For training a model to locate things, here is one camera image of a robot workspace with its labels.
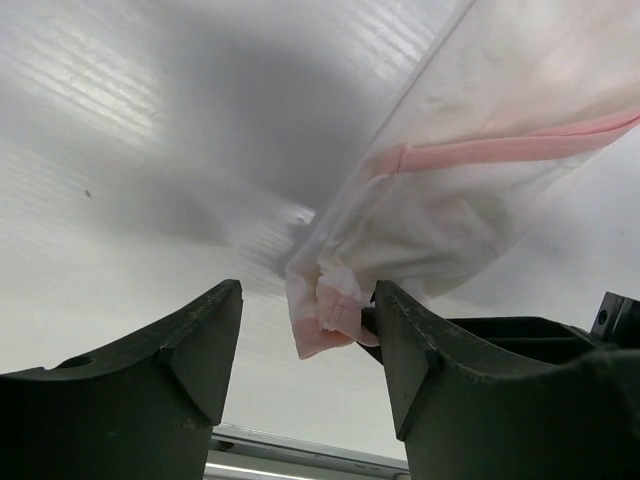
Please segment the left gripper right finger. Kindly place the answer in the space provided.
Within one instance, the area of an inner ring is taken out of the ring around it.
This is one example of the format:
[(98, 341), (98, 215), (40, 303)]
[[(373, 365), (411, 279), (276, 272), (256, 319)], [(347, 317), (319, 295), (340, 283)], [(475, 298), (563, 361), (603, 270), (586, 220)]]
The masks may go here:
[(639, 366), (383, 368), (414, 479), (639, 475)]

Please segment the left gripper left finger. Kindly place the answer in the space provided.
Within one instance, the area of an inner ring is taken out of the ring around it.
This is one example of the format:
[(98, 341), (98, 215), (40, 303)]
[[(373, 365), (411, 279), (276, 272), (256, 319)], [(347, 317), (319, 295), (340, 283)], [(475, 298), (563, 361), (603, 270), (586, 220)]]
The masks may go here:
[(199, 479), (223, 416), (241, 284), (46, 369), (1, 378), (5, 479)]

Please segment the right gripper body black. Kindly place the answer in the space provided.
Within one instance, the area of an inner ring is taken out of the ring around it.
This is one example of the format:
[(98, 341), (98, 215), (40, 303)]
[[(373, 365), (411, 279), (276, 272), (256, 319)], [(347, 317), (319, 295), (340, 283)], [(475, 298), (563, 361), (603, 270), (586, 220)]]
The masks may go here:
[(583, 361), (639, 366), (639, 302), (608, 292), (589, 331), (538, 316), (442, 317), (403, 290), (384, 290), (361, 313), (386, 368), (563, 368)]

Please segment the white pink grey underwear pile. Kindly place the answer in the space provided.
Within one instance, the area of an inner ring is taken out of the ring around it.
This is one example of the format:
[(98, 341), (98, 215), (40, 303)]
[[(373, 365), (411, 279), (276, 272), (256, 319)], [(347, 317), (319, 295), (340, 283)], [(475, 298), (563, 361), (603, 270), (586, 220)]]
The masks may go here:
[(461, 2), (286, 266), (298, 356), (376, 346), (378, 281), (467, 282), (638, 124), (637, 2)]

